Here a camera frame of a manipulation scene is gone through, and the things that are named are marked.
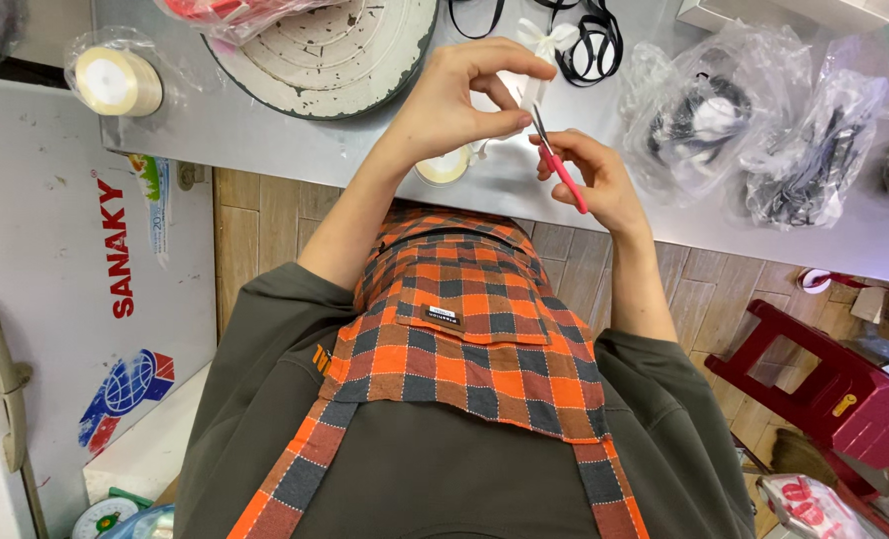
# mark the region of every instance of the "stainless steel table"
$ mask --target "stainless steel table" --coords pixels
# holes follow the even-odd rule
[[[468,4],[462,4],[462,9],[487,11],[493,6],[484,0]],[[612,1],[609,6],[620,21],[626,57],[641,40],[654,41],[675,55],[706,35],[674,19],[678,0]],[[185,74],[176,78],[163,73],[168,95],[151,116],[103,117],[103,145],[110,150],[344,187],[403,99],[399,96],[377,111],[345,121],[290,118],[239,89],[215,63],[199,34],[164,15],[152,0],[94,0],[93,15],[97,27],[124,25],[149,35]],[[549,13],[530,0],[510,0],[495,33],[514,35],[522,16],[543,26]],[[490,20],[490,13],[477,19]],[[443,0],[432,46],[459,41],[462,37],[454,30]],[[581,129],[619,146],[624,134],[617,114],[620,92],[619,78],[591,88],[555,80],[545,98],[547,127]],[[739,181],[734,181],[688,208],[661,205],[642,193],[654,236],[703,250],[889,280],[889,197],[880,181],[882,158],[889,149],[889,122],[880,122],[879,127],[874,150],[848,194],[843,218],[833,229],[779,232],[754,227],[746,210],[741,210]],[[555,225],[603,229],[591,216],[581,216],[551,200],[551,183],[534,179],[537,153],[524,135],[489,144],[488,155],[450,188],[429,187],[409,175],[398,195]]]

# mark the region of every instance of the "pink scissors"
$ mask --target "pink scissors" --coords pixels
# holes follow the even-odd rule
[[[561,158],[551,150],[551,143],[548,142],[548,132],[544,130],[544,122],[541,121],[541,113],[537,110],[536,103],[534,104],[534,127],[537,129],[537,135],[541,137],[541,145],[537,147],[537,152],[541,154],[541,158],[548,164],[548,168],[558,173],[558,178],[561,178],[564,185],[567,185],[567,188],[571,190],[574,198],[578,200],[578,212],[582,215],[587,213],[587,202],[584,202],[581,192],[578,191],[578,186],[575,184],[574,179],[571,178],[571,175],[564,169],[564,163],[561,162]]]

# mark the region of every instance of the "apron label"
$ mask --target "apron label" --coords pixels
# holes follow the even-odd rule
[[[431,307],[430,305],[422,305],[421,319],[457,331],[464,331],[461,315],[454,311],[439,309],[438,307]]]

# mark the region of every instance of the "orange plaid apron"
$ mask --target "orange plaid apron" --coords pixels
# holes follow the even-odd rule
[[[647,537],[605,423],[587,325],[513,221],[396,203],[325,383],[230,539],[290,537],[361,403],[447,403],[572,444],[606,539]]]

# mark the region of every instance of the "freezer handle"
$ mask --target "freezer handle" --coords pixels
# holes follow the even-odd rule
[[[6,403],[9,429],[8,434],[2,438],[2,450],[6,455],[6,464],[10,472],[18,471],[25,460],[26,418],[22,387],[30,380],[31,366],[27,363],[12,362],[0,327],[0,397]]]

